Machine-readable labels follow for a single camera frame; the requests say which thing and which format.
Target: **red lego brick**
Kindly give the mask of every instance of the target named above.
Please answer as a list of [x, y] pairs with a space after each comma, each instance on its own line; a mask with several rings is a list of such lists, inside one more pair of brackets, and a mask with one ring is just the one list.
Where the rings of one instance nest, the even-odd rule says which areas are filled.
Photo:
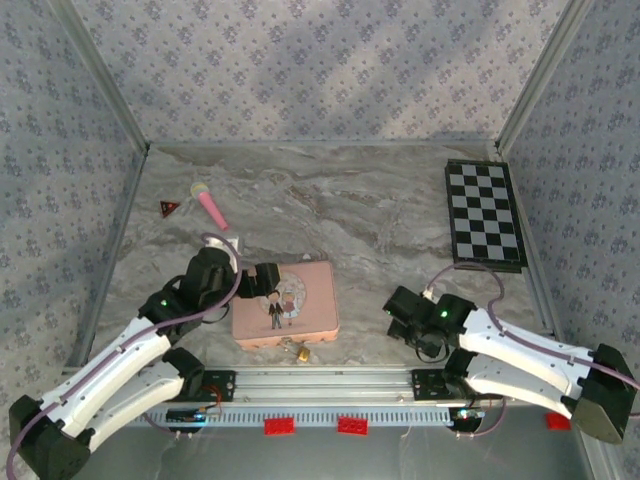
[[571, 430], [571, 422], [559, 413], [547, 413], [547, 428], [549, 430]]
[[296, 433], [293, 417], [268, 418], [264, 421], [265, 435], [292, 435]]
[[349, 435], [367, 435], [369, 433], [369, 421], [366, 418], [338, 418], [338, 433]]

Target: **pink toy microphone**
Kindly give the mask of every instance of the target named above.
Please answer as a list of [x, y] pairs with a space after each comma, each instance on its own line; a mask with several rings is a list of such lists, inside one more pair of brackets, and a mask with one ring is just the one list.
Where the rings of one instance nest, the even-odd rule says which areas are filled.
[[200, 205], [209, 212], [209, 215], [211, 215], [213, 221], [216, 222], [216, 225], [220, 227], [220, 230], [224, 232], [229, 229], [229, 224], [222, 216], [222, 213], [220, 213], [220, 210], [218, 210], [216, 202], [213, 201], [213, 198], [209, 193], [209, 188], [204, 183], [196, 182], [191, 185], [191, 196], [198, 200]]

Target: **wall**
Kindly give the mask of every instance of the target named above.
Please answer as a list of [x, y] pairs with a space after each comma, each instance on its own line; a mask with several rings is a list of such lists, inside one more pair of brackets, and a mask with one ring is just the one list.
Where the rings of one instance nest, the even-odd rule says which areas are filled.
[[567, 0], [76, 0], [151, 142], [493, 139]]
[[[508, 159], [569, 340], [620, 348], [638, 378], [640, 6], [594, 5]], [[638, 421], [624, 454], [640, 478]]]
[[0, 416], [59, 379], [96, 300], [134, 150], [43, 0], [0, 2]]

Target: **small warning sign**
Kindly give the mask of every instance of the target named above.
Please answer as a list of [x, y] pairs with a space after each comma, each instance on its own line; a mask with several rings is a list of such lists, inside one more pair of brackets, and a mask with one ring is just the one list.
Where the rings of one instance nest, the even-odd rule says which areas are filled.
[[160, 202], [160, 212], [162, 212], [162, 218], [167, 218], [173, 213], [173, 211], [180, 206], [179, 203], [174, 202]]

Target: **chessboard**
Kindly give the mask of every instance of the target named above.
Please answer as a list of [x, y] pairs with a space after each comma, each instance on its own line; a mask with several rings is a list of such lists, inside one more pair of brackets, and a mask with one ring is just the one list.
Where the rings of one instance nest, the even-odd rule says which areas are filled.
[[445, 177], [454, 262], [521, 272], [527, 258], [508, 165], [449, 160]]

